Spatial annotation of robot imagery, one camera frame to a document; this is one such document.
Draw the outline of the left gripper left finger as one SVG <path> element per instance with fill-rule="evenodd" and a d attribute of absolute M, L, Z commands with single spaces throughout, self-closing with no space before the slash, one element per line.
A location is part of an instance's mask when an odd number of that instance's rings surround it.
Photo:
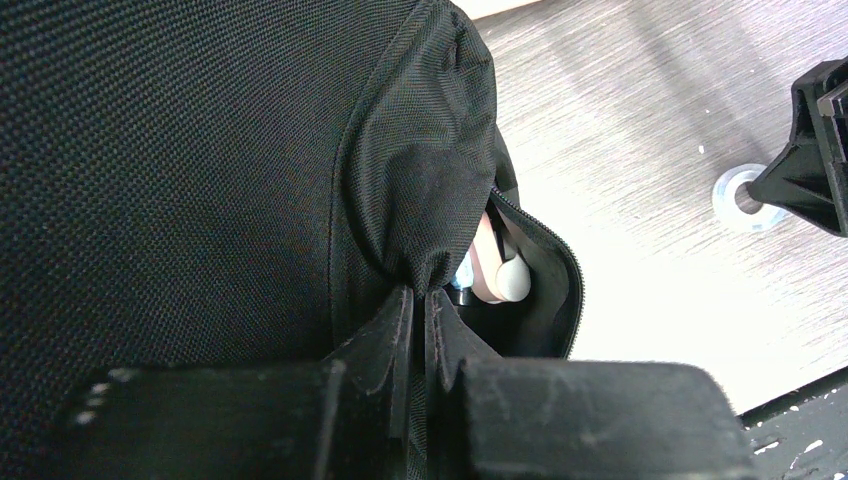
<path fill-rule="evenodd" d="M 72 399 L 50 479 L 402 479 L 414 295 L 325 359 L 114 368 Z"/>

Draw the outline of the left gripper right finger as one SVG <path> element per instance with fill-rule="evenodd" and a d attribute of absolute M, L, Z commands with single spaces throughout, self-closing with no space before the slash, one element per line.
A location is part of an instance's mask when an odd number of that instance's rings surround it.
<path fill-rule="evenodd" d="M 677 363 L 498 355 L 423 303 L 432 479 L 755 479 L 717 383 Z"/>

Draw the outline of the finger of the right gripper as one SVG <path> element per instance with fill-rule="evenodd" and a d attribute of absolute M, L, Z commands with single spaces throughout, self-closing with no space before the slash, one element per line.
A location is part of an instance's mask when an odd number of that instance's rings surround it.
<path fill-rule="evenodd" d="M 847 60 L 824 61 L 791 86 L 789 140 L 749 185 L 756 201 L 847 236 Z"/>

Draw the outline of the clear tape roll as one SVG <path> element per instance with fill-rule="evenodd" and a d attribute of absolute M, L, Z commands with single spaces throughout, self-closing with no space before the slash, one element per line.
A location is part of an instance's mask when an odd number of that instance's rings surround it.
<path fill-rule="evenodd" d="M 727 227 L 738 232 L 764 232 L 790 215 L 787 210 L 769 204 L 763 204 L 754 213 L 747 213 L 737 202 L 738 190 L 752 183 L 765 170 L 766 166 L 762 164 L 743 164 L 727 170 L 716 180 L 711 203 L 716 217 Z"/>

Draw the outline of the red black stamp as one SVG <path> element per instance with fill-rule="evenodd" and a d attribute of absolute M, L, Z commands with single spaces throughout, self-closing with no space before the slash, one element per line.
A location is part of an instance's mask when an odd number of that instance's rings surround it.
<path fill-rule="evenodd" d="M 456 288 L 453 284 L 448 284 L 445 286 L 445 292 L 455 306 L 468 307 L 475 304 L 476 297 L 471 287 Z"/>

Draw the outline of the pink small stapler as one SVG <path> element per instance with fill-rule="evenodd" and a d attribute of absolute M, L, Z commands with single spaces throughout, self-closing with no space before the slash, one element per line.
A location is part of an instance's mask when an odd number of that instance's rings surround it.
<path fill-rule="evenodd" d="M 521 254 L 512 249 L 510 258 L 504 256 L 510 244 L 503 242 L 501 233 L 484 212 L 469 248 L 474 275 L 471 290 L 489 304 L 521 302 L 532 286 L 530 269 Z"/>

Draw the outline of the black student backpack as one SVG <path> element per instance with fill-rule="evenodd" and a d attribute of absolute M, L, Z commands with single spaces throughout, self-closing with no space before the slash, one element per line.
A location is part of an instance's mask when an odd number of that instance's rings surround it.
<path fill-rule="evenodd" d="M 321 358 L 518 203 L 449 1 L 1 5 L 1 475 L 104 367 Z"/>

